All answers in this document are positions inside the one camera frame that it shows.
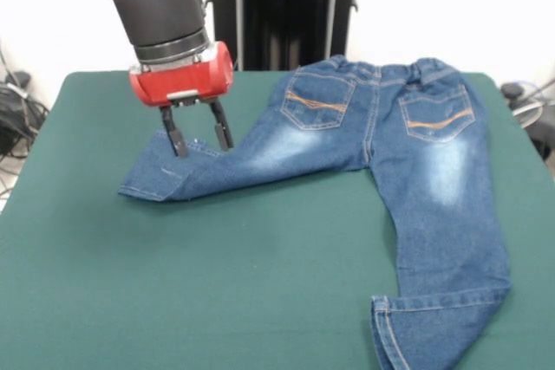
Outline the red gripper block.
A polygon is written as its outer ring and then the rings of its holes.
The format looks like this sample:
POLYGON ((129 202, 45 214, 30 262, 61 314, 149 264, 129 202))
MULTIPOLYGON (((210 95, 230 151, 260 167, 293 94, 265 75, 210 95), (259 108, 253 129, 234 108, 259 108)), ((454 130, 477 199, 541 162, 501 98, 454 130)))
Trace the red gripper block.
MULTIPOLYGON (((173 120, 172 105, 191 98, 207 101, 225 94, 233 82, 233 63, 224 42, 213 42, 198 55, 176 62, 151 66, 149 70, 133 67, 129 80, 140 101, 150 107, 160 107, 162 123, 177 157, 187 156, 186 143, 173 120)), ((225 110, 219 101, 208 102, 215 118, 215 132, 220 148, 233 148, 233 138, 225 110)))

